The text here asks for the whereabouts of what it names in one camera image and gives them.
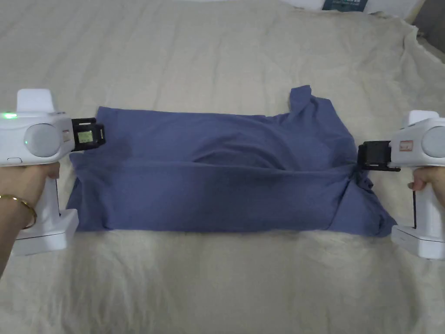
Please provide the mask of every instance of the white plastic housing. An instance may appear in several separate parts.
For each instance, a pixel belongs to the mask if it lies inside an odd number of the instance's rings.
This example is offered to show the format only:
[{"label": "white plastic housing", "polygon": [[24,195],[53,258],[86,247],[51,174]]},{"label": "white plastic housing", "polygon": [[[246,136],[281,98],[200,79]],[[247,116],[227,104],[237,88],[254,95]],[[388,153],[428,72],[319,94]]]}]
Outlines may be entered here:
[{"label": "white plastic housing", "polygon": [[[433,111],[411,111],[390,146],[393,167],[445,166],[445,118]],[[416,228],[394,226],[391,240],[419,257],[445,260],[445,209],[431,185],[416,192],[415,209]]]},{"label": "white plastic housing", "polygon": [[[53,163],[75,146],[72,121],[54,110],[49,90],[20,90],[16,113],[0,114],[0,143],[0,166]],[[53,179],[46,180],[35,209],[37,222],[20,231],[13,255],[63,249],[79,224],[77,210],[59,211]]]}]

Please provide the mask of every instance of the folded shirt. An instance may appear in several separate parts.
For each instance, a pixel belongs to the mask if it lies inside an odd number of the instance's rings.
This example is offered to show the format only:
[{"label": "folded shirt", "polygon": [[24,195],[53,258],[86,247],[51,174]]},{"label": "folded shirt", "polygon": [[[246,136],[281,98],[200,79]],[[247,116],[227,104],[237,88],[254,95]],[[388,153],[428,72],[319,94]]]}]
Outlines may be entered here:
[{"label": "folded shirt", "polygon": [[107,143],[70,155],[78,230],[388,235],[331,102],[302,86],[289,104],[274,117],[100,107]]}]

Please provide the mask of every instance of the bed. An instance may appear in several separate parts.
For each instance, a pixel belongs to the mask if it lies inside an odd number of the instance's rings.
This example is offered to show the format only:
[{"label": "bed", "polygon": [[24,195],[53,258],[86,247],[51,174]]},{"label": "bed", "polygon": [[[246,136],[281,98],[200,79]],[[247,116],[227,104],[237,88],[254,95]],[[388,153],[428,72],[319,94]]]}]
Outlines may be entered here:
[{"label": "bed", "polygon": [[[309,84],[357,145],[445,107],[445,65],[414,27],[274,1],[5,0],[0,78],[2,108],[50,88],[73,118],[98,106],[276,115]],[[64,206],[75,175],[61,164]],[[410,172],[371,178],[411,224]],[[66,250],[11,258],[0,333],[444,333],[444,284],[442,262],[389,238],[77,233]]]}]

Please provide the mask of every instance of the book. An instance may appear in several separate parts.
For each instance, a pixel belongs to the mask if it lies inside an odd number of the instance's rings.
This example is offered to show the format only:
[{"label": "book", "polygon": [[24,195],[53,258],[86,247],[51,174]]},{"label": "book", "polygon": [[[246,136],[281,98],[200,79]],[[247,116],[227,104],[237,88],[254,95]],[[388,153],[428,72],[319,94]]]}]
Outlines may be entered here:
[{"label": "book", "polygon": [[362,12],[368,0],[326,0],[323,10],[338,10],[340,12]]}]

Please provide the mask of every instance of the gold bracelet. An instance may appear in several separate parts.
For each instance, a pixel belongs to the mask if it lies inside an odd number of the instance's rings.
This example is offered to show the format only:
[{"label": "gold bracelet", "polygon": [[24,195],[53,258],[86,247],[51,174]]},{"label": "gold bracelet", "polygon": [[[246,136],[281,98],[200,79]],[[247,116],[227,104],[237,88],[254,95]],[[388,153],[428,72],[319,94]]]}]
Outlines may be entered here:
[{"label": "gold bracelet", "polygon": [[31,205],[29,205],[28,202],[25,201],[23,198],[15,197],[15,196],[9,195],[9,194],[0,195],[0,199],[1,198],[5,198],[5,199],[9,199],[9,200],[14,200],[14,201],[20,202],[29,210],[29,212],[31,212],[32,216],[34,217],[34,221],[31,224],[28,224],[26,227],[22,228],[22,230],[26,230],[27,228],[33,227],[36,224],[36,222],[37,222],[37,213],[34,210],[34,208]]}]

